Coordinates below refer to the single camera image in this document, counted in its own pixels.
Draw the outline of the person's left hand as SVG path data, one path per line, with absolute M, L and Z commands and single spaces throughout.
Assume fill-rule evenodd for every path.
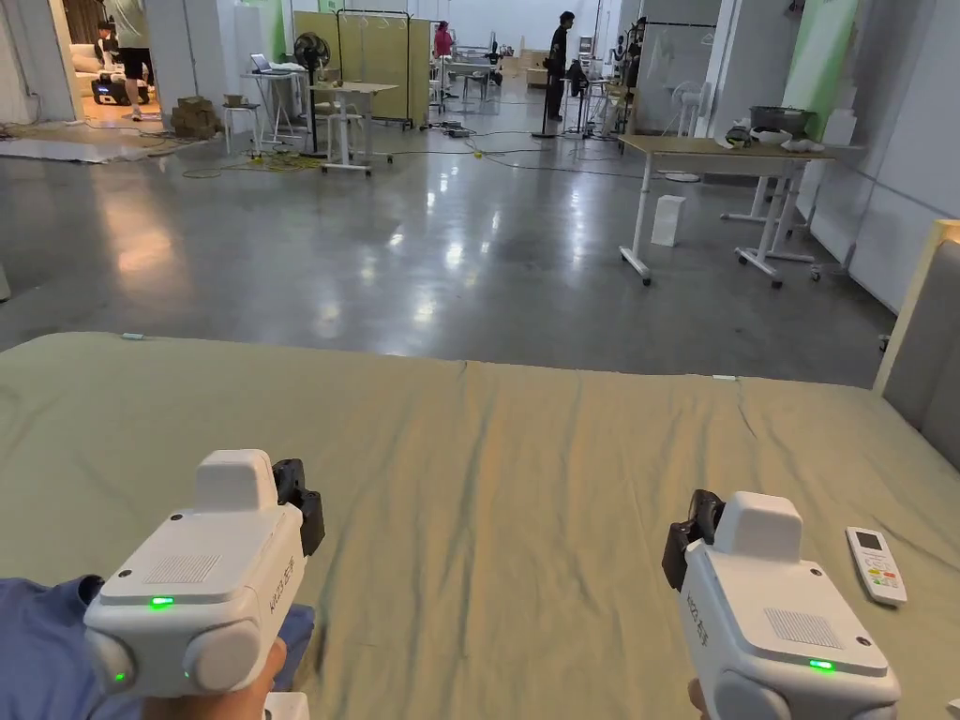
M 223 695 L 146 698 L 141 719 L 262 719 L 267 696 L 273 691 L 286 655 L 286 643 L 278 637 L 270 648 L 261 676 L 247 687 Z

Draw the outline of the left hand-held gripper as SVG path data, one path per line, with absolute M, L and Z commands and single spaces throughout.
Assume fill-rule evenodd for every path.
M 309 558 L 323 504 L 302 459 L 217 450 L 191 507 L 172 512 L 109 576 L 83 617 L 110 696 L 225 695 L 261 675 Z

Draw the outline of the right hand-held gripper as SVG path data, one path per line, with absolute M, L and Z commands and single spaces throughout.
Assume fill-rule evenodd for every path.
M 791 501 L 693 492 L 662 567 L 710 719 L 894 719 L 901 684 Z

